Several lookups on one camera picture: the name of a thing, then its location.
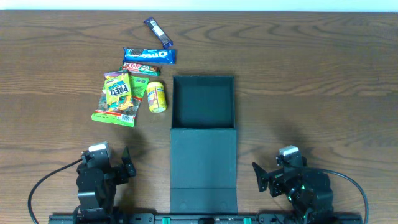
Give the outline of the green gummy candy bag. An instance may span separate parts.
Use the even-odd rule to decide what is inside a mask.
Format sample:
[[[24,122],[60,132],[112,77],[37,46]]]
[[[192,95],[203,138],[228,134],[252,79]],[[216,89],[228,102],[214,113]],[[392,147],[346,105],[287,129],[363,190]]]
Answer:
[[[122,110],[111,109],[106,103],[106,89],[105,86],[103,86],[98,108],[91,115],[93,121],[134,127],[136,113],[144,97],[149,79],[132,75],[129,76],[129,79],[132,88],[132,96],[124,96],[120,102],[124,102],[124,100],[127,99],[132,103],[132,106]]]

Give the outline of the dark green box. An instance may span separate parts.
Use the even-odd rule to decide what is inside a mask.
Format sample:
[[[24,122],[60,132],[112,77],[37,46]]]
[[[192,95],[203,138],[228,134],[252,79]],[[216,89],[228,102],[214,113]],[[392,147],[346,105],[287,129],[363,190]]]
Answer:
[[[235,214],[237,130],[232,76],[175,76],[170,212]]]

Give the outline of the yellow Pretz snack box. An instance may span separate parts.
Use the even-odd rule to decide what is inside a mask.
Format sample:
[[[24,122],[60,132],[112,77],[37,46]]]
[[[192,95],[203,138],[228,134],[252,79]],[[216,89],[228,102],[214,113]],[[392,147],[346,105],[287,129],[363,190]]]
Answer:
[[[122,111],[134,106],[130,76],[127,70],[105,73],[104,90],[108,111]]]

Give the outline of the blue Oreo cookie pack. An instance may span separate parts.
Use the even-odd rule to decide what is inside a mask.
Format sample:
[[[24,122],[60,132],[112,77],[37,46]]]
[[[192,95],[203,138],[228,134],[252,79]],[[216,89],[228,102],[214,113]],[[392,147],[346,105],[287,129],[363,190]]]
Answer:
[[[175,49],[130,49],[124,48],[123,62],[142,62],[158,64],[175,64]]]

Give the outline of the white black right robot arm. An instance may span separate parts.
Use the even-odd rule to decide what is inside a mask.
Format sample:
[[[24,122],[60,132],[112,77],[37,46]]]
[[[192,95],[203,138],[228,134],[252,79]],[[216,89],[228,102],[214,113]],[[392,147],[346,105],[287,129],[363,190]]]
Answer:
[[[293,212],[284,217],[284,223],[326,223],[333,216],[333,191],[329,176],[307,167],[306,163],[282,162],[281,168],[265,171],[252,163],[260,192],[269,191],[271,197],[285,195]]]

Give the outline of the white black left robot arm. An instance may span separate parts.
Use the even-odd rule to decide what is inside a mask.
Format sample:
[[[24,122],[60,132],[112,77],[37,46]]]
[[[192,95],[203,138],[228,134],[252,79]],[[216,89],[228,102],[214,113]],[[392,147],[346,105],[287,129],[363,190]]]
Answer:
[[[123,215],[114,207],[118,185],[126,184],[136,176],[129,148],[125,147],[122,163],[112,166],[107,144],[89,149],[81,155],[77,168],[79,206],[73,211],[73,223],[121,223]]]

